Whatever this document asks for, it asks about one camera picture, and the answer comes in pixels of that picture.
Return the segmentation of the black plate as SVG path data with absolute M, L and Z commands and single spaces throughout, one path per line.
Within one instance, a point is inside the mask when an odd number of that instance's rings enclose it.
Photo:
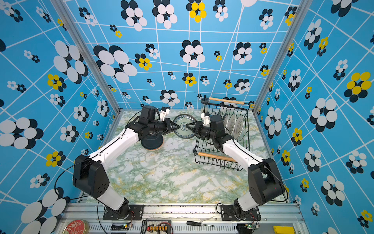
M 158 134 L 150 134 L 141 139 L 141 145 L 146 150 L 157 150 L 161 148 L 164 144 L 164 137 Z

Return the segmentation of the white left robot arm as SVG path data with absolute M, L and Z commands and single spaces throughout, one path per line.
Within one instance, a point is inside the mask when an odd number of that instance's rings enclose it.
M 99 150 L 88 156 L 80 155 L 75 160 L 73 185 L 92 196 L 121 219 L 129 213 L 129 202 L 110 185 L 107 176 L 109 166 L 129 147 L 143 138 L 163 136 L 174 132 L 180 126 L 167 117 L 170 110 L 146 105 L 140 115 L 129 122 L 121 133 Z

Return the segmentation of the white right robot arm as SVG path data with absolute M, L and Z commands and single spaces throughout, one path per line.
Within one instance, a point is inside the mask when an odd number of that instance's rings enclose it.
M 256 156 L 229 134 L 221 116 L 205 117 L 203 121 L 187 124 L 198 138 L 210 139 L 216 149 L 234 159 L 247 169 L 248 192 L 234 201 L 233 209 L 238 219 L 246 219 L 252 210 L 272 201 L 286 192 L 276 162 Z

